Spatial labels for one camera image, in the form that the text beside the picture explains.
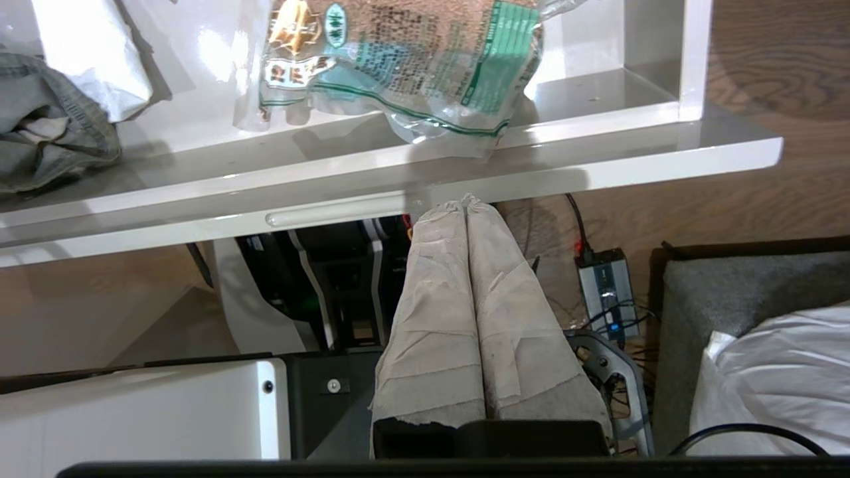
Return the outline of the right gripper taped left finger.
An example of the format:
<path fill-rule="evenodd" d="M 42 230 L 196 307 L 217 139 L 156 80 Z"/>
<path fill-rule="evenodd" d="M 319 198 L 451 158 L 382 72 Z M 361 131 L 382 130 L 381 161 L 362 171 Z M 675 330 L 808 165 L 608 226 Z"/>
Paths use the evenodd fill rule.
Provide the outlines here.
<path fill-rule="evenodd" d="M 406 278 L 375 369 L 371 450 L 385 432 L 452 432 L 485 420 L 485 388 L 469 272 L 466 209 L 451 200 L 412 229 Z"/>

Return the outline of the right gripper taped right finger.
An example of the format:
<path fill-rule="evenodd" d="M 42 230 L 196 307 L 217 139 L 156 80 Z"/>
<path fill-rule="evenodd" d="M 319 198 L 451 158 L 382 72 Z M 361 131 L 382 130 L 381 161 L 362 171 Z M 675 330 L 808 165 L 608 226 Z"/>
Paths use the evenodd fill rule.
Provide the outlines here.
<path fill-rule="evenodd" d="M 567 452 L 610 455 L 614 431 L 601 393 L 571 349 L 539 279 L 494 206 L 460 200 L 464 239 L 459 269 L 471 307 L 471 351 L 481 396 L 460 427 L 506 426 L 541 447 L 543 428 Z"/>

